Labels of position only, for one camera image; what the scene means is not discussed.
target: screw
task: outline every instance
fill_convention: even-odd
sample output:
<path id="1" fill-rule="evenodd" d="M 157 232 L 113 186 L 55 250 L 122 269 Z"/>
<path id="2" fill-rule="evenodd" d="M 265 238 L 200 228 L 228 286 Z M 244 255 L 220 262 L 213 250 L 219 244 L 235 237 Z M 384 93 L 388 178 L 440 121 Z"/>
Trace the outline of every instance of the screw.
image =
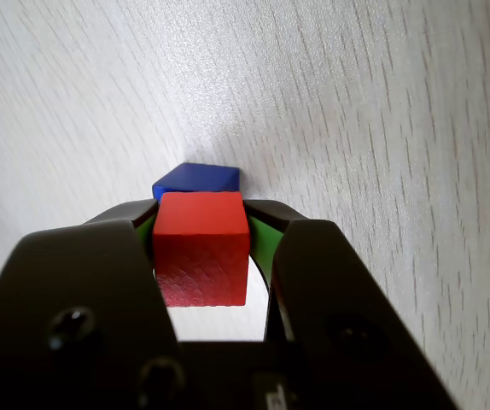
<path id="1" fill-rule="evenodd" d="M 150 360 L 141 371 L 140 408 L 168 408 L 184 388 L 184 370 L 168 356 Z"/>
<path id="2" fill-rule="evenodd" d="M 48 345 L 53 351 L 75 346 L 95 329 L 95 317 L 87 307 L 71 307 L 59 312 L 50 323 Z"/>
<path id="3" fill-rule="evenodd" d="M 335 330 L 338 345 L 357 358 L 377 357 L 387 342 L 377 326 L 360 317 L 339 318 L 335 322 Z"/>

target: red block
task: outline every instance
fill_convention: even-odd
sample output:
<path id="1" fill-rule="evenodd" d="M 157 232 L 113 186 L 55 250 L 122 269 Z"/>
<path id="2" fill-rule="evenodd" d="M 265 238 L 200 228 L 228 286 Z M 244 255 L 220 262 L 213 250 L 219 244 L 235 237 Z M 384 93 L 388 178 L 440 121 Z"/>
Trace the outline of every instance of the red block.
<path id="1" fill-rule="evenodd" d="M 168 307 L 245 304 L 250 239 L 241 193 L 167 192 L 153 242 Z"/>

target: green pad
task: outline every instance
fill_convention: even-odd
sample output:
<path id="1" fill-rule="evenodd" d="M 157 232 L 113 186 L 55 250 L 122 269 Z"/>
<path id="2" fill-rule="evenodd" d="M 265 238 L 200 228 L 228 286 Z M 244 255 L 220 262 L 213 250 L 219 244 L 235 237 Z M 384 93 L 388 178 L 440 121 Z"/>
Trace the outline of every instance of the green pad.
<path id="1" fill-rule="evenodd" d="M 269 288 L 273 255 L 276 253 L 283 233 L 253 216 L 248 216 L 248 225 L 251 231 L 251 256 L 259 265 Z"/>

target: white wooden surface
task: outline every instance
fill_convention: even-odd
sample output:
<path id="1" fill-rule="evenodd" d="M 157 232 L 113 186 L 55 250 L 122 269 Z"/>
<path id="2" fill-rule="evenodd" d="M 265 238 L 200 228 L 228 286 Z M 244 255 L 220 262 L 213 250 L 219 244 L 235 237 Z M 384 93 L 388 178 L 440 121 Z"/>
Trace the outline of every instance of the white wooden surface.
<path id="1" fill-rule="evenodd" d="M 0 267 L 184 160 L 334 220 L 490 408 L 490 1 L 0 0 Z"/>

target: wood grain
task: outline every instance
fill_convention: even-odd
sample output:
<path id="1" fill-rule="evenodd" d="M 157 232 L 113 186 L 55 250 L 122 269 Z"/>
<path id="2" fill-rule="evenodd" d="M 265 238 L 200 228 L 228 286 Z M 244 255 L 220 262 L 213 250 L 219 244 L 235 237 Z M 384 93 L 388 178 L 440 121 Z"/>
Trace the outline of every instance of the wood grain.
<path id="1" fill-rule="evenodd" d="M 334 220 L 490 408 L 490 1 L 0 0 L 0 267 L 184 160 Z"/>

